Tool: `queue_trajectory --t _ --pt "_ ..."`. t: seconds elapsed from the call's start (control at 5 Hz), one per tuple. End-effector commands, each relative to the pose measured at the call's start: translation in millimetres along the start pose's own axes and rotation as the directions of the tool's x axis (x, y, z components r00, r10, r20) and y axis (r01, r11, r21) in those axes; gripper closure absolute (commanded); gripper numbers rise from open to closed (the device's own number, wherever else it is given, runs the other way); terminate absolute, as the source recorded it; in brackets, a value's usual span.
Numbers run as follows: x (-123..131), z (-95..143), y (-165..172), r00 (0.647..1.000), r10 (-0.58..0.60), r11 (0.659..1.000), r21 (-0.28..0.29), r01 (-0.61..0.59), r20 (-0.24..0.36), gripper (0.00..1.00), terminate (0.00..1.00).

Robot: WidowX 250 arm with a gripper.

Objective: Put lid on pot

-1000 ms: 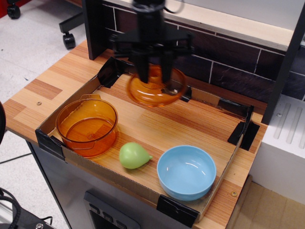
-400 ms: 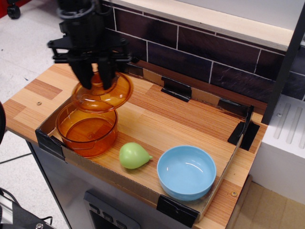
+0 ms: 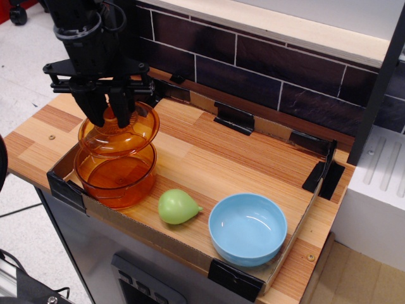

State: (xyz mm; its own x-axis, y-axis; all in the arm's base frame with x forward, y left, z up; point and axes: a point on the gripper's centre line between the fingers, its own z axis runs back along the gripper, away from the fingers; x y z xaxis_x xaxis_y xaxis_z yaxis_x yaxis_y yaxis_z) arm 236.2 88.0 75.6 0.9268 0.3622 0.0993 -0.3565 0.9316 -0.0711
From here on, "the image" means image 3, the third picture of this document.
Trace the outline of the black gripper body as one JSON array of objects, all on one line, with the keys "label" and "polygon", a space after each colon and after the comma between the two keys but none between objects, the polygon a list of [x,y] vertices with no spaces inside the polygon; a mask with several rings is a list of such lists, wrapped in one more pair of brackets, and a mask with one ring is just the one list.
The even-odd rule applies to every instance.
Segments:
[{"label": "black gripper body", "polygon": [[77,101],[149,99],[155,85],[149,66],[120,51],[118,34],[127,25],[122,18],[56,18],[53,32],[68,58],[44,65],[51,87],[70,93]]}]

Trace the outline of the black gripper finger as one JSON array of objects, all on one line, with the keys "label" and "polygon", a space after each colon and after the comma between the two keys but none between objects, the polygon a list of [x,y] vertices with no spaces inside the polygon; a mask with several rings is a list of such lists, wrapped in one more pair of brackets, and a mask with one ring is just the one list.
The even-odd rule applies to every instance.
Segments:
[{"label": "black gripper finger", "polygon": [[90,122],[98,127],[103,127],[104,111],[106,110],[106,97],[104,93],[76,84],[71,85],[70,90],[76,103]]},{"label": "black gripper finger", "polygon": [[113,87],[108,96],[119,128],[125,128],[130,124],[132,113],[135,111],[135,101],[132,91],[125,87]]}]

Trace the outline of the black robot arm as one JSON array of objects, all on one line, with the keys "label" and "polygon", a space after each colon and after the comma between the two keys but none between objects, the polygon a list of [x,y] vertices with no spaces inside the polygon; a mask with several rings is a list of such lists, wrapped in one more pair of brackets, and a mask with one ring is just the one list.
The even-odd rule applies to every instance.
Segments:
[{"label": "black robot arm", "polygon": [[128,126],[135,97],[153,95],[154,84],[148,64],[121,51],[118,34],[127,25],[125,11],[111,1],[46,1],[46,6],[69,56],[43,68],[53,91],[71,94],[98,127],[108,107],[120,128]]}]

